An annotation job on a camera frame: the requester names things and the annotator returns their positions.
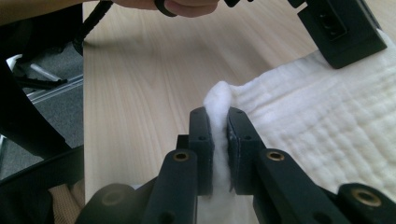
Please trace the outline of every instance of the gray carpet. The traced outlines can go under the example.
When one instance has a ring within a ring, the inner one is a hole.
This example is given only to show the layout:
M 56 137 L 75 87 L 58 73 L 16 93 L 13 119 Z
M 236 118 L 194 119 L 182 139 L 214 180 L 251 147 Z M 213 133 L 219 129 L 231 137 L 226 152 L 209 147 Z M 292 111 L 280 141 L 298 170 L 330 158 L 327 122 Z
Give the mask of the gray carpet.
M 17 63 L 15 76 L 28 76 L 47 80 L 30 67 L 36 63 L 61 79 L 70 79 L 83 73 L 83 59 L 76 53 L 71 44 L 60 52 L 59 49 L 48 49 L 37 55 L 29 63 Z M 43 117 L 65 138 L 70 147 L 83 145 L 82 86 L 76 86 L 35 104 Z M 4 139 L 0 148 L 0 179 L 13 175 L 39 161 L 12 141 Z

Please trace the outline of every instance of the wooden table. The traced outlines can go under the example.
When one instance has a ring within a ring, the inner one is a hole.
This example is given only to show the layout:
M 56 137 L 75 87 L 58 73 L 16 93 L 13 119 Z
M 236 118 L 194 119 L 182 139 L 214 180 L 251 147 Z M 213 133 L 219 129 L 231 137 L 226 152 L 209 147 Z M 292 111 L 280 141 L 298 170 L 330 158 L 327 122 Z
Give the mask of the wooden table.
M 367 3 L 396 40 L 396 1 Z M 85 17 L 95 5 L 84 4 Z M 316 50 L 298 11 L 287 0 L 221 2 L 187 19 L 114 5 L 84 46 L 86 201 L 107 184 L 156 176 L 217 82 L 242 85 Z

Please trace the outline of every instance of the black cable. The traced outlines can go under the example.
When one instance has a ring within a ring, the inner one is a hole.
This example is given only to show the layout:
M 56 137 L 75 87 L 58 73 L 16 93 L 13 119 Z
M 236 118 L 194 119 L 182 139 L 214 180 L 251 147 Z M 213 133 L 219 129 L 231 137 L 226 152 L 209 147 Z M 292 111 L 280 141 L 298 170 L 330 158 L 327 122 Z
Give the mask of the black cable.
M 101 1 L 95 7 L 93 12 L 88 18 L 82 23 L 81 28 L 78 30 L 75 39 L 73 40 L 73 47 L 80 54 L 83 55 L 83 42 L 85 37 L 90 33 L 91 30 L 99 23 L 99 21 L 106 15 L 108 10 L 113 5 L 111 1 Z

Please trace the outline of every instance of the screw hole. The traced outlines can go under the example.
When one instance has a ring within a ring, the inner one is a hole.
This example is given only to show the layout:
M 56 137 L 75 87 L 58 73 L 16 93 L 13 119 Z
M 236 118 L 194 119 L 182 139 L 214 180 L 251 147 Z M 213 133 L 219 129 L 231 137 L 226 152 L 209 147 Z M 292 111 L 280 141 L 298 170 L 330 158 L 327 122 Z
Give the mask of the screw hole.
M 105 196 L 103 196 L 102 204 L 106 206 L 113 206 L 122 202 L 124 197 L 125 193 L 123 191 L 121 191 L 120 189 L 113 189 L 106 193 Z
M 285 156 L 279 152 L 270 151 L 267 153 L 267 158 L 273 161 L 283 161 Z
M 175 221 L 175 214 L 170 211 L 163 212 L 158 217 L 158 221 L 160 224 L 172 224 Z
M 381 200 L 369 190 L 353 189 L 352 195 L 358 202 L 364 203 L 368 206 L 378 207 L 381 205 Z
M 178 152 L 174 155 L 175 161 L 186 161 L 189 159 L 189 154 L 185 152 Z
M 324 213 L 314 213 L 314 220 L 319 224 L 332 224 L 332 219 Z

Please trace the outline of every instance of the white quilted cloth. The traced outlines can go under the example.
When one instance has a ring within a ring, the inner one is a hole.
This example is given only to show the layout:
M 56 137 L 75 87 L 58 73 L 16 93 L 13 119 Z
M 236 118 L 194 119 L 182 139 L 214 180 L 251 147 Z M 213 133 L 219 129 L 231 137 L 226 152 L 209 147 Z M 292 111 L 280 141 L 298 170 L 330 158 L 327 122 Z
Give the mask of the white quilted cloth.
M 251 198 L 229 192 L 226 115 L 244 110 L 267 147 L 287 151 L 336 192 L 359 182 L 396 201 L 396 47 L 334 70 L 316 51 L 251 80 L 218 83 L 204 105 L 215 142 L 214 195 L 198 203 L 199 223 L 256 223 Z

